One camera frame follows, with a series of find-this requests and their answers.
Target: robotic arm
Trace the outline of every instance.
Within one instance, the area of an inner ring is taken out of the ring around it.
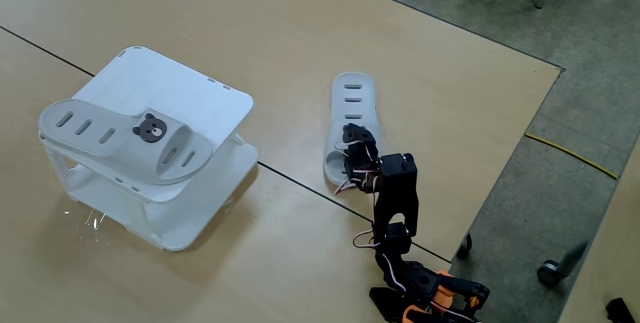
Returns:
[[[435,273],[419,262],[405,262],[418,225],[418,170],[411,154],[378,157],[376,141],[369,131],[345,125],[345,171],[348,180],[365,193],[376,194],[372,223],[376,263],[389,288],[371,288],[373,300],[387,322],[469,323],[489,297],[484,285],[447,272]],[[390,223],[402,213],[404,222]],[[463,308],[453,307],[455,294],[464,297]]]

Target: yellow cable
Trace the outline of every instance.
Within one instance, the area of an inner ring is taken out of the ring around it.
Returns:
[[[611,172],[610,170],[602,167],[601,165],[599,165],[599,164],[597,164],[597,163],[595,163],[595,162],[593,162],[593,161],[591,161],[591,160],[579,155],[578,153],[576,153],[576,152],[574,152],[572,150],[569,150],[569,149],[567,149],[567,148],[565,148],[563,146],[557,145],[557,144],[555,144],[555,143],[553,143],[551,141],[548,141],[548,140],[546,140],[544,138],[535,136],[535,135],[533,135],[531,133],[525,133],[524,136],[527,137],[527,138],[531,138],[533,140],[537,140],[538,142],[544,143],[544,144],[549,145],[549,146],[551,146],[553,148],[559,149],[559,150],[561,150],[561,151],[563,151],[563,152],[565,152],[565,153],[567,153],[567,154],[569,154],[571,156],[574,156],[575,158],[580,159],[581,161],[587,163],[588,165],[590,165],[593,168],[601,171],[602,173],[608,175],[609,177],[611,177],[613,179],[618,179],[618,175],[617,174],[615,174],[615,173]]]

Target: wooden table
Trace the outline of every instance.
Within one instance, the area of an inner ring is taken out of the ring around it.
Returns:
[[[418,165],[415,241],[447,259],[560,72],[390,0],[0,0],[0,24],[92,73],[145,45],[249,93],[261,161],[326,195],[331,83],[367,72],[386,152]]]
[[[5,32],[0,77],[0,322],[382,322],[382,272],[351,245],[369,223],[262,167],[187,251],[108,218],[94,231],[37,139],[40,112],[90,77]]]
[[[564,308],[561,322],[610,323],[605,306],[622,297],[640,319],[640,142],[631,154],[598,234]]]

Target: chair caster wheel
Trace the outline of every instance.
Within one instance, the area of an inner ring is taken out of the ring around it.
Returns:
[[[464,241],[460,245],[458,249],[458,253],[456,253],[456,257],[458,259],[465,259],[469,256],[469,252],[471,251],[471,247],[473,247],[473,241],[471,240],[471,234],[467,234]]]
[[[553,288],[560,283],[563,276],[558,273],[558,262],[553,260],[545,261],[540,268],[538,268],[538,280],[540,283],[546,285],[549,288]]]

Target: cable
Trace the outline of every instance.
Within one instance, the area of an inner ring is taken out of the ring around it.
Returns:
[[[379,246],[380,243],[371,244],[371,239],[373,239],[373,237],[371,239],[369,239],[369,244],[359,245],[359,244],[356,243],[356,239],[358,239],[358,237],[361,237],[361,236],[363,236],[365,234],[369,234],[369,233],[373,233],[373,229],[369,229],[369,230],[366,230],[364,232],[360,232],[360,233],[356,234],[356,236],[353,237],[353,241],[351,241],[353,243],[353,246],[356,247],[356,248],[371,248],[371,249]]]
[[[374,214],[375,214],[375,208],[376,208],[376,181],[378,180],[378,177],[380,176],[373,177],[373,184],[372,184],[373,188],[371,193],[373,195],[373,208],[374,208],[373,213]]]
[[[541,138],[541,137],[535,136],[535,135],[530,134],[530,133],[525,133],[525,134],[524,134],[524,136],[525,136],[525,137],[527,137],[527,138],[531,138],[531,139],[533,139],[533,140],[537,140],[538,142],[540,142],[540,143],[544,143],[544,144],[546,144],[546,145],[548,145],[548,146],[550,146],[550,147],[553,147],[553,148],[559,149],[559,150],[561,150],[561,151],[563,151],[563,152],[567,153],[568,155],[573,156],[574,158],[577,158],[577,159],[579,159],[579,160],[581,160],[581,161],[583,161],[583,162],[587,163],[588,165],[590,165],[590,166],[592,166],[593,168],[595,168],[595,169],[597,169],[597,170],[601,171],[602,173],[604,173],[604,174],[608,175],[609,177],[611,177],[611,178],[613,178],[613,179],[616,179],[616,180],[618,179],[618,175],[617,175],[617,174],[615,174],[615,173],[611,172],[610,170],[608,170],[608,169],[606,169],[606,168],[604,168],[604,167],[600,166],[599,164],[597,164],[597,163],[595,163],[595,162],[593,162],[593,161],[591,161],[591,160],[589,160],[589,159],[587,159],[587,158],[585,158],[585,157],[583,157],[583,156],[579,155],[578,153],[576,153],[576,152],[574,152],[574,151],[572,151],[572,150],[569,150],[569,149],[567,149],[567,148],[565,148],[565,147],[563,147],[563,146],[561,146],[561,145],[555,144],[555,143],[553,143],[553,142],[551,142],[551,141],[548,141],[548,140],[546,140],[546,139],[544,139],[544,138]]]
[[[340,154],[344,154],[345,157],[348,157],[349,155],[343,151],[341,151],[340,149],[336,148],[336,152],[340,153]]]
[[[402,284],[400,284],[397,280],[396,280],[396,276],[393,274],[393,268],[391,267],[391,262],[389,261],[389,258],[387,258],[387,256],[383,253],[382,256],[384,257],[384,259],[387,260],[387,263],[389,263],[389,272],[391,272],[391,278],[393,279],[393,281],[400,287],[402,288],[403,291],[405,291],[405,293],[407,292],[407,288],[405,288]]]
[[[334,195],[338,195],[338,193],[340,193],[340,191],[342,190],[342,187],[349,181],[349,178],[345,179],[342,181],[342,183],[340,183],[340,185],[338,186],[338,188],[336,188],[335,191],[333,191]]]
[[[450,309],[447,309],[447,308],[441,306],[440,304],[438,304],[438,303],[436,303],[434,301],[431,301],[431,305],[436,306],[437,308],[442,309],[442,310],[444,310],[445,312],[447,312],[449,314],[453,314],[454,316],[457,316],[457,317],[460,317],[460,318],[464,318],[464,319],[468,320],[469,322],[482,323],[482,322],[477,322],[475,319],[469,318],[464,314],[456,313],[456,312],[454,312],[454,311],[452,311]]]

